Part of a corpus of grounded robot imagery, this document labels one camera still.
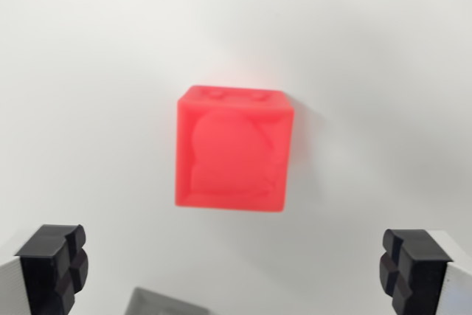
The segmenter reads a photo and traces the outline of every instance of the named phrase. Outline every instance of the white surface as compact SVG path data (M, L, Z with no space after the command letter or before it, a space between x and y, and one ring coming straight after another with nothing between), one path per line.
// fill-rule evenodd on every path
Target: white surface
M0 237L84 225L73 315L123 314L137 285L218 315L393 314L386 228L472 251L471 16L471 0L0 0ZM253 68L276 77L218 75ZM194 83L293 98L284 213L174 207Z
M447 232L429 230L428 233L453 260L445 272L436 315L471 315L472 259Z
M31 314L16 247L0 240L0 315Z

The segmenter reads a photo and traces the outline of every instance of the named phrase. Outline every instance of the cube top edge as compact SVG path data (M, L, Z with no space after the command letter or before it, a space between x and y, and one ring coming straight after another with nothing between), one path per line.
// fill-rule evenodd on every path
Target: cube top edge
M290 100L282 91L222 86L191 86L184 96L181 97L179 103L293 110Z

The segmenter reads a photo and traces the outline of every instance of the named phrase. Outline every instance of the black plastic block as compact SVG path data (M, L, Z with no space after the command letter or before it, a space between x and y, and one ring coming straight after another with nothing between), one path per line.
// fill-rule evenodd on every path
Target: black plastic block
M381 285L398 315L434 315L452 259L425 230L385 231Z
M16 254L32 315L67 315L87 278L83 227L43 225Z

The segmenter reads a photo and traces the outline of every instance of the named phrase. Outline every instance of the red plastic block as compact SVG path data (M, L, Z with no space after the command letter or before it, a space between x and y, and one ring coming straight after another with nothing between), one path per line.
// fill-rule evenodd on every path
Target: red plastic block
M190 88L178 101L176 204L283 210L293 120L281 91Z

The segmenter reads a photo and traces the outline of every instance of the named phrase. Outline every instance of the gray object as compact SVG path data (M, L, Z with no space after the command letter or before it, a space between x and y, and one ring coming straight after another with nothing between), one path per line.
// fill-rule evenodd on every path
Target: gray object
M196 305L135 288L125 315L210 315Z

